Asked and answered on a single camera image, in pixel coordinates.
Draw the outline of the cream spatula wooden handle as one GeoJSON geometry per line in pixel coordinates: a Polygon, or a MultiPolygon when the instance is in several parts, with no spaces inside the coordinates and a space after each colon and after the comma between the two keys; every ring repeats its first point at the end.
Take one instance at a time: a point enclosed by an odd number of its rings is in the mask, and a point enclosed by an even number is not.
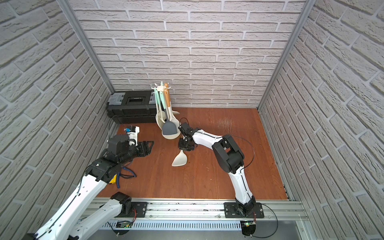
{"type": "Polygon", "coordinates": [[[188,157],[183,150],[180,150],[179,154],[174,158],[172,162],[172,167],[181,167],[186,165],[188,162],[188,157]]]}
{"type": "Polygon", "coordinates": [[[168,109],[170,118],[175,119],[176,118],[175,115],[178,115],[179,112],[172,110],[169,89],[170,89],[169,84],[165,83],[164,84],[164,95],[165,95],[165,100],[166,100],[166,104],[167,104],[167,109],[168,109]]]}

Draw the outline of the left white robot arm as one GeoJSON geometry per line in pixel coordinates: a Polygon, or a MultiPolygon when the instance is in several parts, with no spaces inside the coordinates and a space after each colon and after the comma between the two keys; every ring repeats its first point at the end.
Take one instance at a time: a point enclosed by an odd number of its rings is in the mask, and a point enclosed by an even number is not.
{"type": "Polygon", "coordinates": [[[148,156],[153,141],[137,141],[137,134],[116,135],[109,139],[108,148],[84,171],[79,185],[59,210],[34,234],[25,240],[87,240],[109,220],[134,212],[132,198],[118,192],[106,204],[86,217],[80,217],[94,198],[135,158],[148,156]]]}

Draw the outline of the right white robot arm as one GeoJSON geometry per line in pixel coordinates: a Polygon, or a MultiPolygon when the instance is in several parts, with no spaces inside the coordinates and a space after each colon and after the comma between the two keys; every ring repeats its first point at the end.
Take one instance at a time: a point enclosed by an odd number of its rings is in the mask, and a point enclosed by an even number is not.
{"type": "Polygon", "coordinates": [[[256,205],[245,176],[245,155],[231,135],[217,136],[200,128],[193,129],[188,123],[179,125],[183,135],[179,139],[179,149],[193,151],[197,145],[213,150],[221,169],[229,174],[235,190],[237,214],[246,217],[256,205]]]}

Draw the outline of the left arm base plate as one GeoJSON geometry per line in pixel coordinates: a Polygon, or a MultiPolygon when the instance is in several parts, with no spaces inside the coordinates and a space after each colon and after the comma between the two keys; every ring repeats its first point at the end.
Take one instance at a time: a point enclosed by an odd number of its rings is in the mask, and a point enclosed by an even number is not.
{"type": "Polygon", "coordinates": [[[144,218],[148,202],[129,202],[122,205],[122,211],[117,218],[144,218]]]}

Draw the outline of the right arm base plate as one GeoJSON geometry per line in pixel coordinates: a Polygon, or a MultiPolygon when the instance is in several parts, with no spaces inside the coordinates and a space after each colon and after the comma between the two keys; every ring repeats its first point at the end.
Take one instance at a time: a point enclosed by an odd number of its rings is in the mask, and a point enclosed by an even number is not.
{"type": "Polygon", "coordinates": [[[256,218],[263,219],[265,217],[261,203],[250,203],[242,205],[239,203],[224,203],[225,217],[228,219],[234,218],[256,218]]]}

